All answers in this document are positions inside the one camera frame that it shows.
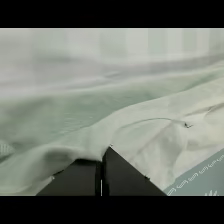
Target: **black object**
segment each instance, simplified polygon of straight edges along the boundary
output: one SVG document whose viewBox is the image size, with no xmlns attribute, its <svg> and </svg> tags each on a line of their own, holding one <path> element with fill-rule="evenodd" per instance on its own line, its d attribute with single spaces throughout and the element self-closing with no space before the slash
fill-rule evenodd
<svg viewBox="0 0 224 224">
<path fill-rule="evenodd" d="M 112 148 L 103 161 L 76 160 L 38 196 L 165 196 Z"/>
</svg>

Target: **white wavy line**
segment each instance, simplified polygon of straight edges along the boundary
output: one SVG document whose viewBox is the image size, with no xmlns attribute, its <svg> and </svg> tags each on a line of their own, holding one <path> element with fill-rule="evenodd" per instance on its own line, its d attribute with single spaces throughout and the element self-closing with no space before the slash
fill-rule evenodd
<svg viewBox="0 0 224 224">
<path fill-rule="evenodd" d="M 175 188 L 172 188 L 169 192 L 168 192 L 168 196 L 170 196 L 174 191 L 177 191 Z"/>
<path fill-rule="evenodd" d="M 203 174 L 203 173 L 205 172 L 205 170 L 207 170 L 207 169 L 208 169 L 208 167 L 205 166 L 205 167 L 202 169 L 202 171 L 199 171 L 199 173 L 200 173 L 200 174 Z"/>
<path fill-rule="evenodd" d="M 184 181 L 180 184 L 180 186 L 177 186 L 177 188 L 182 188 L 182 187 L 184 186 L 185 183 L 188 183 L 188 181 L 187 181 L 187 180 L 184 180 Z"/>
<path fill-rule="evenodd" d="M 195 173 L 191 178 L 188 178 L 188 180 L 189 180 L 189 181 L 192 181 L 192 180 L 194 180 L 194 178 L 195 178 L 196 176 L 198 176 L 197 173 Z"/>
<path fill-rule="evenodd" d="M 221 162 L 223 158 L 224 158 L 224 155 L 222 155 L 219 159 L 217 159 L 217 161 Z"/>
<path fill-rule="evenodd" d="M 208 166 L 213 167 L 215 163 L 216 163 L 216 160 L 214 160 L 211 165 L 208 164 Z"/>
</svg>

